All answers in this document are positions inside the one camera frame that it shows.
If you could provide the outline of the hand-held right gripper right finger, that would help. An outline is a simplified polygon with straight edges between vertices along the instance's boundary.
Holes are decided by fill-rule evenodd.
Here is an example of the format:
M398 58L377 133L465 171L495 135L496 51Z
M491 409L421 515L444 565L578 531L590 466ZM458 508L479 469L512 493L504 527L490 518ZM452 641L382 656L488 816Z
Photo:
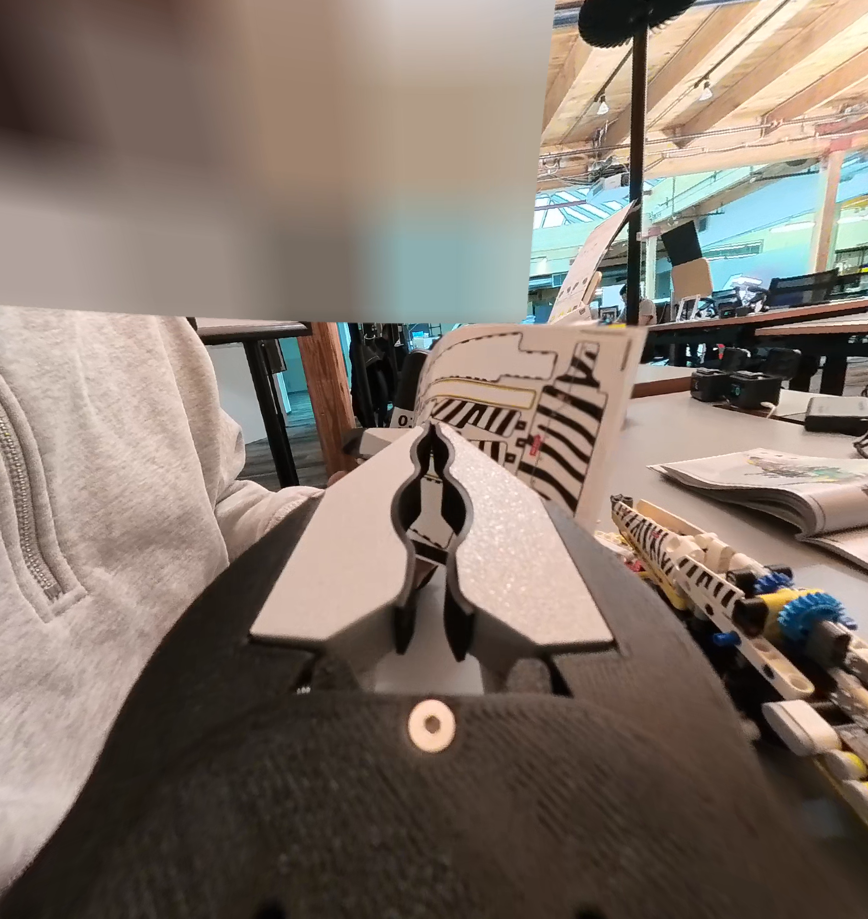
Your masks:
M615 639L552 508L455 430L436 424L447 549L444 627L486 681L520 660L612 650Z

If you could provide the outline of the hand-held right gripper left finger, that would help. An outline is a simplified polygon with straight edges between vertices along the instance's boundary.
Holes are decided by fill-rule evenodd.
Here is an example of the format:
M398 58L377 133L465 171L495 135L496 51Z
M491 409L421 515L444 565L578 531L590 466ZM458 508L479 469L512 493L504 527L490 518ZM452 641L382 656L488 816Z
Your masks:
M436 680L436 567L406 533L430 434L416 428L325 490L250 637L346 663L359 681Z

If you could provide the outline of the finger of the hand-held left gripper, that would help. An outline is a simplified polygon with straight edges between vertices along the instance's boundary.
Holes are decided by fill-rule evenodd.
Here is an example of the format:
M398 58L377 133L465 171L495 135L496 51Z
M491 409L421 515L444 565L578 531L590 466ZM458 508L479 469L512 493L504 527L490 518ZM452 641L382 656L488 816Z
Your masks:
M412 427L353 428L343 438L343 454L355 461L366 461L414 431Z

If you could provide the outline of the zebra sticker sheet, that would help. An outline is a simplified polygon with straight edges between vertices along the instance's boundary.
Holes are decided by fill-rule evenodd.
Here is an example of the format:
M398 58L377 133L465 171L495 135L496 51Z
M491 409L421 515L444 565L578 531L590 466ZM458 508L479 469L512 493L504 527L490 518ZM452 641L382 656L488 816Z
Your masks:
M591 532L644 344L625 326L463 326L429 352L414 423L454 429Z

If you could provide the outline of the person's left forearm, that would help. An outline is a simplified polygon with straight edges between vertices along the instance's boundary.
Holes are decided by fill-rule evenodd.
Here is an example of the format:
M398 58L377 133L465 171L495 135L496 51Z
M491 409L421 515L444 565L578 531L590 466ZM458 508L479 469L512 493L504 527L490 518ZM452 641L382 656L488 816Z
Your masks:
M245 464L245 445L240 426L220 410L220 462L214 513L228 553L236 557L276 527L291 511L322 490L309 486L282 487L270 491L239 478Z

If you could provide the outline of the zebra striped lego helicopter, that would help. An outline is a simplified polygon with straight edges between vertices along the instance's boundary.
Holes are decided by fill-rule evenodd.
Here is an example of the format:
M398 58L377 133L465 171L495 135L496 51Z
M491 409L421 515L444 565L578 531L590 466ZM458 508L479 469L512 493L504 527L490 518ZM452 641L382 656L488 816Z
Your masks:
M747 738L813 764L868 828L868 642L842 603L655 504L611 506L618 534L598 539L677 616Z

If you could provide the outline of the lego instruction booklet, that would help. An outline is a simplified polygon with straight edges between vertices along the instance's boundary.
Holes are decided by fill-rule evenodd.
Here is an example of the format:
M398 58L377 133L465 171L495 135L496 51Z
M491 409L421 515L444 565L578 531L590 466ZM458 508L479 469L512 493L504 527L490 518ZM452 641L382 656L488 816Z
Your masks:
M797 539L868 572L868 459L753 449L650 467L725 503L794 526Z

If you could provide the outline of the black framed side table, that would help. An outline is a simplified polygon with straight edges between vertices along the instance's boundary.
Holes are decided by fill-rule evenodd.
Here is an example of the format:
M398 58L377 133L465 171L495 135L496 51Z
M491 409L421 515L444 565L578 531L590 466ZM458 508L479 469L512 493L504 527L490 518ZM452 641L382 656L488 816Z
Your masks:
M203 317L187 317L187 321L207 346L243 346L279 486L297 486L298 472L291 453L282 399L275 378L281 371L279 340L311 336L311 324L291 320Z

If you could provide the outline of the person's grey hoodie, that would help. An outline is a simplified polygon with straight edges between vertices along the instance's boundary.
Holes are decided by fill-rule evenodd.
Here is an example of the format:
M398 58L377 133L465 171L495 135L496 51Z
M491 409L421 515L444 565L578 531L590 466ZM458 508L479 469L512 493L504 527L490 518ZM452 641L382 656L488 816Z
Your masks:
M186 318L0 305L0 896L245 551L214 513L220 410Z

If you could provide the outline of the black and beige panel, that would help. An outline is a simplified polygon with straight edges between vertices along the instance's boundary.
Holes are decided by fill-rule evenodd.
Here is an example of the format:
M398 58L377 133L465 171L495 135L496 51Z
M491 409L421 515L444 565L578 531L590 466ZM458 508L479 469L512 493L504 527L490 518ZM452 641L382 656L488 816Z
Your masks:
M696 222L689 220L661 235L671 264L672 300L709 297L713 292L712 271L704 257Z

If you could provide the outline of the black pole with round disc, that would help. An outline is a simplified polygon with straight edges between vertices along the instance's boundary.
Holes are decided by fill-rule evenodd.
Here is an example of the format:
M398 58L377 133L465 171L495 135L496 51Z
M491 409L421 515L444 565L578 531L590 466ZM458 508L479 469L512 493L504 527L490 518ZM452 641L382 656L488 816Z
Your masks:
M680 17L691 1L585 1L578 16L578 31L591 47L607 49L631 44L632 84L629 115L629 219L625 322L640 323L640 269L647 99L648 39L658 29Z

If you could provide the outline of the black power adapter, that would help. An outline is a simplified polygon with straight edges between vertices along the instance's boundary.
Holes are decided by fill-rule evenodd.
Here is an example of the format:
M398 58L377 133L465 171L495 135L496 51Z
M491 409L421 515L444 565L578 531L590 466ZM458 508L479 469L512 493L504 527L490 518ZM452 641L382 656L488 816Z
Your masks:
M803 426L815 433L861 436L868 431L868 399L861 396L813 395Z

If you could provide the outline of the black computer monitor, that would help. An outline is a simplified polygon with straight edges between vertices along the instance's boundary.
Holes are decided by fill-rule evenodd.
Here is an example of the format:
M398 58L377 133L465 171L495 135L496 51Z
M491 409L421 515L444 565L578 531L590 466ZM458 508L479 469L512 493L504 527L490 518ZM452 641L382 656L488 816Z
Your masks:
M824 303L830 298L837 279L837 269L774 278L769 284L764 307L772 311Z

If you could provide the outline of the wooden support post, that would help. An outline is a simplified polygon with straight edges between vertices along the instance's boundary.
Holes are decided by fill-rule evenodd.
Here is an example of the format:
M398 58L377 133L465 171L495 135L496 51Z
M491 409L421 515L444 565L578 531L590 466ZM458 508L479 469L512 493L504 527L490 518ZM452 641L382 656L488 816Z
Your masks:
M305 323L308 335L298 338L303 373L329 483L354 469L342 450L355 427L348 375L335 323Z

